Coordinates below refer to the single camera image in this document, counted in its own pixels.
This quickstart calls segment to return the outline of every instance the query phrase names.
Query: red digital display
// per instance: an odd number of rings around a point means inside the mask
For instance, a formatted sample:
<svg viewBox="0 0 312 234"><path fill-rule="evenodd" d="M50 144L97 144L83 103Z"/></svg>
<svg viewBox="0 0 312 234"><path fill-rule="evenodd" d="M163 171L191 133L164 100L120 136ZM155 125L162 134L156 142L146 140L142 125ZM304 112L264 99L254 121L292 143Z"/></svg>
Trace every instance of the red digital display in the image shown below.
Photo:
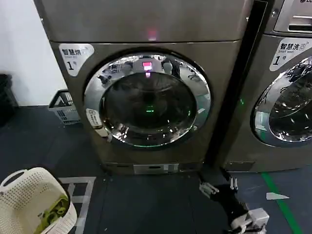
<svg viewBox="0 0 312 234"><path fill-rule="evenodd" d="M152 66L152 62L143 62L143 67Z"/></svg>
<svg viewBox="0 0 312 234"><path fill-rule="evenodd" d="M152 69L152 62L143 62L142 64L145 71L149 71Z"/></svg>

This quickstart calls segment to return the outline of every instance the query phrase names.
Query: white plastic basket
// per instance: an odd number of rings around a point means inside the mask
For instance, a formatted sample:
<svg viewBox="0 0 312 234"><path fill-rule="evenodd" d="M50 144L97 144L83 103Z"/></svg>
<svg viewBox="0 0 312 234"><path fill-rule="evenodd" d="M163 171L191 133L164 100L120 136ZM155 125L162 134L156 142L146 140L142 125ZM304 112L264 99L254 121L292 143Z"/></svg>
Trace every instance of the white plastic basket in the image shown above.
<svg viewBox="0 0 312 234"><path fill-rule="evenodd" d="M5 185L11 178L20 177ZM67 195L60 183L44 168L20 170L0 184L0 234L33 234L41 223L40 215L61 195ZM67 234L77 221L73 203L64 217L46 228L42 234Z"/></svg>

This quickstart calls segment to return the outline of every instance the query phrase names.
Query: gray basket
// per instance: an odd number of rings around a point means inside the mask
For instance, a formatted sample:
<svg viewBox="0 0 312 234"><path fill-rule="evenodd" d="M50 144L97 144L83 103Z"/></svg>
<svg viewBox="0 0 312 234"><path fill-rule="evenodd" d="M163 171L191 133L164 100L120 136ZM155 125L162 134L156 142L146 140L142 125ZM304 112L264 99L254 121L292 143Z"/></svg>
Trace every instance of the gray basket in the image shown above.
<svg viewBox="0 0 312 234"><path fill-rule="evenodd" d="M65 125L80 123L72 96L66 89L58 90L49 105L49 111L53 111Z"/></svg>

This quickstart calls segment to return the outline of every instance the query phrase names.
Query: dryer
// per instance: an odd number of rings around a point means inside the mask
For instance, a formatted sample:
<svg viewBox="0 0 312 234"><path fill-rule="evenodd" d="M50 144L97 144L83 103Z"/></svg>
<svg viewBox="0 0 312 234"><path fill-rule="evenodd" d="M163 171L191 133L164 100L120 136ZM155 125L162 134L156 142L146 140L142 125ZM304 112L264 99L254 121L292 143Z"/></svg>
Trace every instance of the dryer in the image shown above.
<svg viewBox="0 0 312 234"><path fill-rule="evenodd" d="M312 163L312 2L276 0L269 10L218 152L231 171Z"/></svg>
<svg viewBox="0 0 312 234"><path fill-rule="evenodd" d="M35 3L102 166L130 174L199 169L250 0Z"/></svg>

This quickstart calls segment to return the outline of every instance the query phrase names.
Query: glass door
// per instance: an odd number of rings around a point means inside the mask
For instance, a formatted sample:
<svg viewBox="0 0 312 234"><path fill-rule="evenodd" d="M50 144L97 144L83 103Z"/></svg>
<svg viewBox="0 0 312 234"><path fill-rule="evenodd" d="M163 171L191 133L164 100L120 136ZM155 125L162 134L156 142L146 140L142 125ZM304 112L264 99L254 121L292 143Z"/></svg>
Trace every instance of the glass door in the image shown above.
<svg viewBox="0 0 312 234"><path fill-rule="evenodd" d="M264 143L295 147L312 139L312 57L281 73L254 110L254 131Z"/></svg>
<svg viewBox="0 0 312 234"><path fill-rule="evenodd" d="M174 53L140 52L101 66L84 97L100 136L134 147L158 147L201 128L211 106L205 74Z"/></svg>

